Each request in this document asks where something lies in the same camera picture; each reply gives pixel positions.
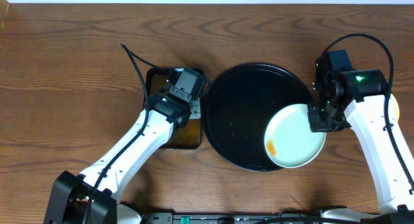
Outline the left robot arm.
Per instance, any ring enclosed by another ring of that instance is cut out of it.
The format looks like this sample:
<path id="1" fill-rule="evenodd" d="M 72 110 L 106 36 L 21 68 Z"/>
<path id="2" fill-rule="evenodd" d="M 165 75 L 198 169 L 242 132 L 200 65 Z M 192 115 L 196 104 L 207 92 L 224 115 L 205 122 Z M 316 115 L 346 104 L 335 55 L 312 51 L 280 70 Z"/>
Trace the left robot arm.
<path id="1" fill-rule="evenodd" d="M 45 223 L 140 223 L 142 216 L 120 198 L 143 164 L 186 125 L 202 92 L 171 87 L 149 96 L 131 129 L 98 161 L 54 182 Z"/>

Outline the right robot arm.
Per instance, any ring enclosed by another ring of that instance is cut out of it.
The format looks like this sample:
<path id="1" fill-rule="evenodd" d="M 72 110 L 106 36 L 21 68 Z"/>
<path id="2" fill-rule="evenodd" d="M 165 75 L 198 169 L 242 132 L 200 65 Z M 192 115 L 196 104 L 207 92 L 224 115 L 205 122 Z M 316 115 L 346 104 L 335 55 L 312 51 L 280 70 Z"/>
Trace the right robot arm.
<path id="1" fill-rule="evenodd" d="M 332 132 L 351 128 L 362 147 L 376 189 L 379 215 L 333 208 L 326 219 L 360 223 L 413 222 L 413 156 L 398 125 L 396 107 L 387 96 L 381 71 L 316 70 L 317 104 L 308 106 L 310 129 Z"/>

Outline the yellow plate with sauce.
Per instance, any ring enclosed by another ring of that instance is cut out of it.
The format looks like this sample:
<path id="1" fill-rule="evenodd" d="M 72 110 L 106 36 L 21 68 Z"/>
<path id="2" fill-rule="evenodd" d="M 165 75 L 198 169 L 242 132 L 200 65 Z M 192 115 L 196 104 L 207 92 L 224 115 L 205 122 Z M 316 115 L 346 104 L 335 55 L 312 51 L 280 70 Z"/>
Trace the yellow plate with sauce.
<path id="1" fill-rule="evenodd" d="M 400 108 L 399 108 L 399 104 L 397 102 L 397 99 L 395 98 L 395 96 L 393 94 L 391 94 L 391 96 L 390 96 L 390 101 L 393 104 L 393 108 L 394 108 L 394 113 L 395 113 L 396 120 L 399 121 L 399 118 L 400 118 Z"/>

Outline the white plate with sauce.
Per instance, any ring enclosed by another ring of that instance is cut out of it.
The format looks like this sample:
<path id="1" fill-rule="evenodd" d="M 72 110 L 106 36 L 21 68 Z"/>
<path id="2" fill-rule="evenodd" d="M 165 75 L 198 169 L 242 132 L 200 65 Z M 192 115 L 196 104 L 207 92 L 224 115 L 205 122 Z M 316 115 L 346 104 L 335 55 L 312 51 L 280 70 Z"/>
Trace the white plate with sauce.
<path id="1" fill-rule="evenodd" d="M 298 168 L 313 161 L 325 144 L 324 132 L 311 131 L 308 107 L 292 104 L 268 122 L 263 143 L 268 158 L 282 168 Z"/>

